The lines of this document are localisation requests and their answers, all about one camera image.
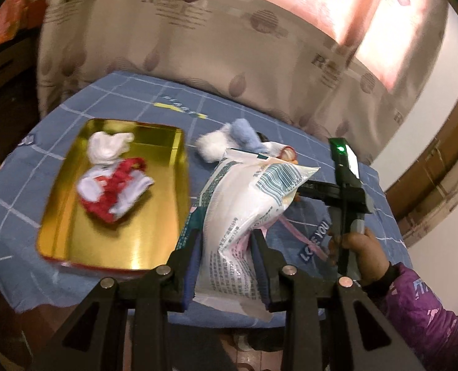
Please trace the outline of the purple patterned sleeve forearm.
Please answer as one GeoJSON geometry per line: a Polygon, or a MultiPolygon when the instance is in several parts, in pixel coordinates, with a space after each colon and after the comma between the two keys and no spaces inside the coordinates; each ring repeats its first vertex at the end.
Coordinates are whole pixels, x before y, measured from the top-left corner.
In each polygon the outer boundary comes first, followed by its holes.
{"type": "Polygon", "coordinates": [[[363,290],[427,370],[458,370],[458,315],[402,263],[363,290]]]}

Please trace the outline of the right hand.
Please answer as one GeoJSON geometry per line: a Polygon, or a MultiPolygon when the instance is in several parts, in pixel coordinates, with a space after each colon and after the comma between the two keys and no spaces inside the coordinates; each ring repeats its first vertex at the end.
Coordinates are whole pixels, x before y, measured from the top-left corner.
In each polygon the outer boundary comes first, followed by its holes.
{"type": "Polygon", "coordinates": [[[329,241],[329,257],[335,261],[341,248],[348,249],[356,256],[360,284],[367,286],[384,277],[390,266],[380,242],[373,232],[366,228],[364,233],[350,233],[341,237],[338,244],[333,238],[329,241]]]}

